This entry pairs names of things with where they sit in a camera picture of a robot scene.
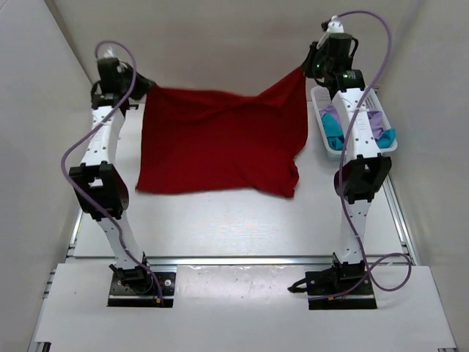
white wall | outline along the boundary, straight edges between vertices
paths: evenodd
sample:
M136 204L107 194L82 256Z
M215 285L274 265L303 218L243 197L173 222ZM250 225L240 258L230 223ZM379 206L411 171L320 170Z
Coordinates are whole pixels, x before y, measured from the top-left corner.
M306 58L320 24L337 12L374 10L394 32L415 0L55 0L86 72L97 78L93 48L120 40L136 54L139 72L159 84L261 92ZM355 66L371 80L385 32L375 19L344 20L360 40Z
M44 1L6 1L0 9L1 352L26 351L49 272L64 259L77 207L59 162L89 121L89 81Z
M421 263L469 351L469 2L428 0L380 99L397 128L392 179Z

white panel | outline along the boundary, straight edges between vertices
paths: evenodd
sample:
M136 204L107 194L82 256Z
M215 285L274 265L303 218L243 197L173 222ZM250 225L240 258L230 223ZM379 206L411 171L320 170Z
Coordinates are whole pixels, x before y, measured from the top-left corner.
M321 23L338 12L374 10L393 32L406 21L412 0L55 0L87 73L103 39L127 44L139 71L159 84L251 94L303 62ZM344 19L360 40L355 67L367 81L380 66L386 35L373 18Z
M404 267L380 267L393 286ZM108 308L106 263L59 266L36 341L51 352L139 351L436 352L454 347L430 270L417 267L378 310L308 311L287 291L304 268L180 266L171 309Z
M44 1L0 9L0 351L27 349L64 259L77 206L59 162L90 126L89 86Z
M469 351L468 12L468 1L427 1L380 90L399 140L396 193L462 351Z
M333 175L338 162L327 159L312 106L309 138L296 161L300 182L294 199L249 189L178 196L137 194L142 112L142 108L129 111L116 161L130 192L130 225L148 256L331 255L337 249L341 205ZM366 226L369 254L402 251L383 190L372 203ZM85 216L75 256L112 255L103 231Z

red cloth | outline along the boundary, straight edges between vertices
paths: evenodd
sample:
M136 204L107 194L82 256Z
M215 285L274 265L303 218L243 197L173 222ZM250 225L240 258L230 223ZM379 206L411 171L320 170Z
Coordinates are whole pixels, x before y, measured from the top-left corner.
M300 68L256 97L154 87L136 189L155 194L253 187L293 197L308 136Z

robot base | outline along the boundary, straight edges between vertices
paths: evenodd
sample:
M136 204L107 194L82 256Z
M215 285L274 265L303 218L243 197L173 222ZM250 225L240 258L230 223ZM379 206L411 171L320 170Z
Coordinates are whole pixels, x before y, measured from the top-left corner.
M172 308L174 303L175 272L155 272L163 291L163 303L155 298L156 287L149 287L146 292L137 293L121 284L119 277L113 274L109 289L108 307L147 307Z
M369 279L365 279L354 291L344 297L314 300L313 298L315 297L344 292L357 282L357 280L352 280L340 282L337 285L329 285L333 282L332 275L333 271L331 269L306 272L306 292L308 293L309 310L377 308L372 283Z

white laundry basket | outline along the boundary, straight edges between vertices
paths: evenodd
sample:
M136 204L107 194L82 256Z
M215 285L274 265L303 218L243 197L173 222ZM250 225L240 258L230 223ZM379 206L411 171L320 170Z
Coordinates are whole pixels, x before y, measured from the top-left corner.
M314 105L314 112L316 114L317 124L319 125L320 130L321 130L322 141L324 142L325 149L328 152L328 157L331 160L339 160L341 151L332 150L329 147L328 138L325 135L324 126L322 125L322 120L321 120L321 115L320 115L320 110L325 109L330 105L330 96L329 96L328 89L324 87L320 87L320 86L317 86L311 89L311 99ZM386 117L386 113L383 111L383 107L381 106L381 103L378 100L378 97L376 96L376 93L374 92L373 89L370 90L368 97L365 99L365 104L366 104L366 107L369 109L381 111L383 113L384 128L386 130L391 128L388 118ZM396 150L396 148L397 148L397 140L394 140L389 148L384 148L381 150L381 152L383 154L393 152Z

